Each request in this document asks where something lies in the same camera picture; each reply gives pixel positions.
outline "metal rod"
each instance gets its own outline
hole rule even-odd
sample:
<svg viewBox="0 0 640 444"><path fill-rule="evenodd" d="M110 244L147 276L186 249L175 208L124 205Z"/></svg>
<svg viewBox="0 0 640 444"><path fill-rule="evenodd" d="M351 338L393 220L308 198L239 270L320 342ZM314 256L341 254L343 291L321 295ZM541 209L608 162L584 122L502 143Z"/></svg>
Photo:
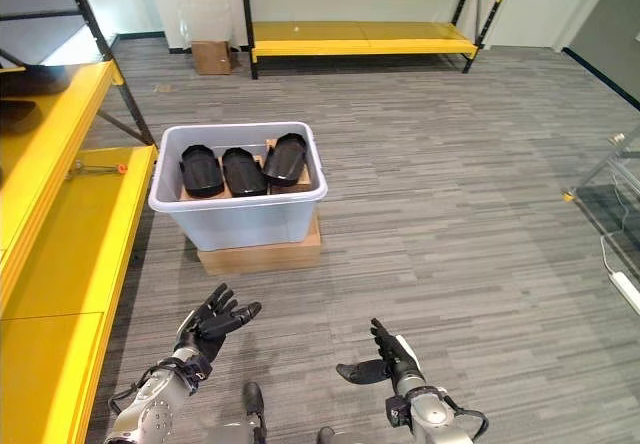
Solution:
<svg viewBox="0 0 640 444"><path fill-rule="evenodd" d="M147 126L147 123L144 121L144 118L142 117L142 113L138 108L138 104L136 104L136 101L133 98L133 95L131 94L131 90L127 85L127 81L122 75L122 72L120 72L120 67L118 66L118 62L116 61L113 55L113 52L111 51L111 46L109 46L109 44L107 43L107 40L102 35L102 31L100 30L98 21L96 20L96 17L93 14L93 11L91 10L91 5L89 4L89 0L75 0L75 1L76 1L76 4L78 5L78 9L80 9L80 12L82 13L84 22L87 24L87 27L91 31L91 34L93 35L93 38L96 41L98 50L100 51L100 54L102 54L102 59L105 61L112 61L113 65L116 66L116 72L122 78L122 83L119 84L117 87L118 87L118 90L120 91L120 95L122 96L122 99L124 100L125 104L127 105L127 108L129 109L129 113L133 117L133 120L135 121L136 126L140 130L140 134L142 137L141 141L148 145L155 145L153 136L149 131L149 127Z"/></svg>
<svg viewBox="0 0 640 444"><path fill-rule="evenodd" d="M453 17L451 18L451 24L454 26L458 23L458 19L460 19L460 14L462 14L462 9L464 8L464 4L467 0L458 0L458 5L456 6L456 10L453 13Z"/></svg>
<svg viewBox="0 0 640 444"><path fill-rule="evenodd" d="M609 164L609 167L614 169L620 175L620 177L622 177L627 182L627 184L629 184L629 186L633 189L633 192L640 196L640 181L633 174L633 172L627 169L623 163L621 163L614 157L609 159L607 163Z"/></svg>
<svg viewBox="0 0 640 444"><path fill-rule="evenodd" d="M484 21L484 26L482 28L482 31L480 31L480 35L476 38L475 45L478 48L476 50L476 54L475 54L475 56L473 56L473 59L471 59L470 61L467 61L467 64L464 66L464 69L462 70L463 74L466 74L466 73L469 72L469 69L471 68L471 65L473 64L473 61L475 61L476 58L478 57L478 53L480 52L480 49L482 49L484 38L486 37L487 32L489 31L489 27L491 27L491 23L493 22L493 18L495 17L496 12L498 12L498 9L500 8L500 4L502 4L503 2L504 2L504 0L499 0L499 1L495 1L493 3L493 6L491 7L491 11L489 12L489 15L487 16L487 20Z"/></svg>
<svg viewBox="0 0 640 444"><path fill-rule="evenodd" d="M127 85L127 82L124 81L124 78L123 82L124 83L122 85L116 87L118 88L118 91L120 91L120 96L122 96L122 100L127 105L129 113L136 123L136 127L140 130L140 134L142 137L142 139L140 140L149 146L155 146L156 141L153 139L151 131L149 131L149 127L147 127L147 123L145 122L144 117L142 117L140 108L138 107L136 100L133 98L131 89L129 89L129 86Z"/></svg>
<svg viewBox="0 0 640 444"><path fill-rule="evenodd" d="M6 59L9 62L13 62L16 66L25 67L27 65L23 61L18 59L16 56L8 53L4 49L0 49L0 57Z"/></svg>
<svg viewBox="0 0 640 444"><path fill-rule="evenodd" d="M67 9L64 11L39 11L22 12L18 14L1 14L0 21L23 21L27 19L46 19L49 17L81 16L78 9Z"/></svg>
<svg viewBox="0 0 640 444"><path fill-rule="evenodd" d="M620 150L627 147L629 143L638 136L640 136L640 126L636 126L635 129L633 129L631 132L626 134L626 137L622 139L620 142L618 142L613 147L613 150L611 150L611 152L609 152L609 154L607 154L605 158L603 158L587 174L585 174L585 176L580 180L580 182L578 182L578 184L574 189L585 186L591 179L593 179L596 176L596 174L598 174L609 163L609 159L617 157Z"/></svg>
<svg viewBox="0 0 640 444"><path fill-rule="evenodd" d="M251 18L251 0L242 0L244 5L244 23L247 28L247 41L249 42L249 66L251 67L251 79L258 79L258 64L253 62L253 49L255 48L255 36L253 34L253 20Z"/></svg>
<svg viewBox="0 0 640 444"><path fill-rule="evenodd" d="M476 0L476 22L475 22L475 26L474 26L474 34L473 34L473 38L474 39L478 39L478 34L480 31L480 8L482 6L482 1L481 0Z"/></svg>
<svg viewBox="0 0 640 444"><path fill-rule="evenodd" d="M621 151L618 153L621 159L640 159L640 151Z"/></svg>
<svg viewBox="0 0 640 444"><path fill-rule="evenodd" d="M123 124L122 122L120 122L118 119L116 119L115 117L113 117L111 114L108 114L107 112L103 111L102 109L98 109L98 112L96 112L96 114L98 116L100 116L101 118L103 118L105 121L107 121L110 124L113 124L114 126L116 126L118 129L126 132L127 134L129 134L132 137L135 137L136 139L138 139L139 141L145 142L144 138L142 137L142 135L138 134L136 131L134 131L133 129L131 129L129 126L127 126L126 124Z"/></svg>

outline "gray carpet floor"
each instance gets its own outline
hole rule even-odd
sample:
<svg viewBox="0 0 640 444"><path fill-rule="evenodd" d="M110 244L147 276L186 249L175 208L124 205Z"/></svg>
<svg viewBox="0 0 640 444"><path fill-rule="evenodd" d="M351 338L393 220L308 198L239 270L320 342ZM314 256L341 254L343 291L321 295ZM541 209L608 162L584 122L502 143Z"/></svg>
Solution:
<svg viewBox="0 0 640 444"><path fill-rule="evenodd" d="M107 397L169 353L224 281L264 310L227 339L168 442L202 443L239 417L247 380L263 388L271 444L312 443L324 425L411 442L387 424L389 383L333 370L376 357L373 316L407 338L430 382L489 416L481 442L640 442L640 317L560 194L640 114L570 58L494 48L468 75L438 57L291 60L252 81L244 56L231 76L198 76L162 39L121 41L117 56L158 142L174 125L303 121L329 193L319 266L286 272L209 277L177 224L145 210L88 442L112 422ZM115 93L105 109L127 116ZM132 143L98 122L86 146Z"/></svg>

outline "cardboard box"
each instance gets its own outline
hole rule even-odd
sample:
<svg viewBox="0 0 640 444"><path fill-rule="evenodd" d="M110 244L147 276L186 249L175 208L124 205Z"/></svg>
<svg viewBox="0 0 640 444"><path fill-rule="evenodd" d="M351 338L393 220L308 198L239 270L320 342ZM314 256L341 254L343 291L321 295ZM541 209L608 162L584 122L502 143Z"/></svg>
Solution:
<svg viewBox="0 0 640 444"><path fill-rule="evenodd" d="M302 242L198 251L198 258L207 274L215 276L314 267L320 261L321 251L322 238L316 215Z"/></svg>
<svg viewBox="0 0 640 444"><path fill-rule="evenodd" d="M198 74L231 74L231 55L227 41L193 41L191 52Z"/></svg>

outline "robot wrist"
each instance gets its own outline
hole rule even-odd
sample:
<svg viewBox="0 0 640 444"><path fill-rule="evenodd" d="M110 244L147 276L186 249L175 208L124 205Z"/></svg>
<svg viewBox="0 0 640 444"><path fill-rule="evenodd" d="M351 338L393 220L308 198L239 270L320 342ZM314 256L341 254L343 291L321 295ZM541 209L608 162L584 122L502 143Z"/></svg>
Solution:
<svg viewBox="0 0 640 444"><path fill-rule="evenodd" d="M167 357L158 365L170 366L173 372L189 386L190 396L195 394L200 382L206 381L213 370L209 360L199 353L190 356L186 361L177 357Z"/></svg>

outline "wall baseboard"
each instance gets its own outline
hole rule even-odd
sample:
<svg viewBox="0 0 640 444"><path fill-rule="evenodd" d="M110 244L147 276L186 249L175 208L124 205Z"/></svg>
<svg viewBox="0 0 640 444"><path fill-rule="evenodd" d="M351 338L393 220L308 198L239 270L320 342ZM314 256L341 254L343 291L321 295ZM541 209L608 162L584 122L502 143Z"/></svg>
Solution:
<svg viewBox="0 0 640 444"><path fill-rule="evenodd" d="M249 46L240 46L241 52L249 52ZM235 47L231 48L231 52L238 52ZM170 47L169 54L191 54L191 48L183 49L182 47Z"/></svg>
<svg viewBox="0 0 640 444"><path fill-rule="evenodd" d="M170 47L169 54L191 54L191 48L183 49L182 47Z"/></svg>
<svg viewBox="0 0 640 444"><path fill-rule="evenodd" d="M568 56L572 57L573 59L575 59L576 62L578 62L579 64L582 65L582 67L584 67L586 70L588 70L591 74L593 74L594 76L596 76L598 79L600 79L604 84L606 84L613 92L615 92L616 94L618 94L621 98L623 98L625 101L627 101L629 104L631 104L633 107L635 107L638 111L640 111L640 101L638 101L635 97L633 97L631 94L629 94L627 91L625 91L624 89L622 89L618 84L616 84L612 79L610 79L606 74L604 74L602 71L600 71L599 69L595 68L594 66L592 66L589 61L587 61L586 59L584 59L580 54L576 53L575 51L572 51L570 48L568 47L563 47L562 48L562 52L564 52L565 54L567 54Z"/></svg>
<svg viewBox="0 0 640 444"><path fill-rule="evenodd" d="M125 39L148 39L151 37L165 37L164 31L151 31L151 32L125 32L118 34L118 38Z"/></svg>

